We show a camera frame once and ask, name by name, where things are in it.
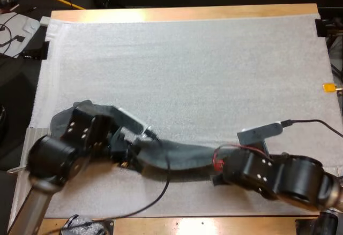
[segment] white foam sheet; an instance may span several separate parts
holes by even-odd
[[[123,107],[161,138],[218,146],[243,128],[285,119],[318,118],[343,131],[317,15],[150,22],[64,24],[51,20],[31,127],[73,102]],[[319,159],[334,173],[343,162],[341,138],[321,124],[295,124],[267,140],[271,153]],[[48,217],[106,217],[153,200],[163,183],[135,172],[90,167],[54,196]],[[267,202],[210,181],[172,183],[140,216],[288,215],[302,210]]]

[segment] black fabric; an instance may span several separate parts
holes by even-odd
[[[9,218],[11,213],[14,190],[16,187],[17,177],[9,175],[4,171],[0,171],[0,234],[6,234]]]
[[[23,149],[20,145],[29,125],[34,94],[34,87],[23,74],[0,87],[0,102],[6,109],[9,122],[8,132],[0,144],[0,170],[17,167],[20,163]]]
[[[80,103],[75,103],[73,107],[53,116],[50,125],[52,137],[59,138],[65,132],[73,110],[82,105],[93,108],[99,114],[111,116],[114,121],[118,119],[118,113],[117,111],[114,111],[115,108],[113,106],[94,105],[90,100],[82,101]],[[163,148],[166,149],[170,159],[170,167],[174,171],[202,168],[211,165],[215,150],[211,147],[186,145],[168,140],[161,140],[160,143],[151,140],[136,140],[134,145],[141,149],[138,154],[138,159],[140,161],[160,169],[167,169],[164,155],[165,151]],[[116,149],[113,140],[111,141],[111,147],[113,150]],[[232,150],[228,148],[220,150],[218,158],[227,156],[231,151]]]

